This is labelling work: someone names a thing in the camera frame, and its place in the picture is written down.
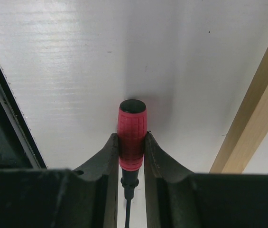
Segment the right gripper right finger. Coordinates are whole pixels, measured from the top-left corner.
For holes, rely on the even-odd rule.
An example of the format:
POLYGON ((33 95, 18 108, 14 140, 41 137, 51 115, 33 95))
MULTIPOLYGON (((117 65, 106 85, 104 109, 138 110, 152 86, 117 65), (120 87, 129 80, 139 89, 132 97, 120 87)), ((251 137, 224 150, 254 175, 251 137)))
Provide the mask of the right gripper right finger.
POLYGON ((144 174, 149 228, 268 228, 268 175, 194 173, 150 133, 144 174))

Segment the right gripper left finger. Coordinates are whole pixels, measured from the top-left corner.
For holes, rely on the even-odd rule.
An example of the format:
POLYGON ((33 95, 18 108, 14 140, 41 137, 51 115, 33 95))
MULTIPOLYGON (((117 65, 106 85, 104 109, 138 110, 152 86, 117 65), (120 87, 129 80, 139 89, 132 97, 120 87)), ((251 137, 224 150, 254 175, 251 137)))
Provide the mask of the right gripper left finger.
POLYGON ((0 228, 114 228, 118 136, 75 170, 0 169, 0 228))

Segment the red handled screwdriver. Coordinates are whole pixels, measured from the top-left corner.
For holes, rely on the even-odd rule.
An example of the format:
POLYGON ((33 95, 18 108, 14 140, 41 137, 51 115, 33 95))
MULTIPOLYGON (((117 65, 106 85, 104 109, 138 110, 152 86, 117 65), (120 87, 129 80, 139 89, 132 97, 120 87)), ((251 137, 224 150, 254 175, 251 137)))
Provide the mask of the red handled screwdriver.
POLYGON ((125 227, 129 227, 131 200, 139 184, 138 174, 144 157, 147 133, 147 108, 144 102, 128 99, 119 105, 117 135, 119 140, 119 165, 121 184, 126 200, 125 227))

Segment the wooden picture frame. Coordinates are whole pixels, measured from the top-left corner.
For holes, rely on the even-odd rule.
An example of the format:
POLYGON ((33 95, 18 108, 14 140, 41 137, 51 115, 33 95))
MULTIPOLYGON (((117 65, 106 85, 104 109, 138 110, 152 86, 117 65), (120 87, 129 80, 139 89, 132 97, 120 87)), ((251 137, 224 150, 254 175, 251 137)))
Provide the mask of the wooden picture frame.
POLYGON ((268 133, 268 47, 210 169, 242 173, 268 133))

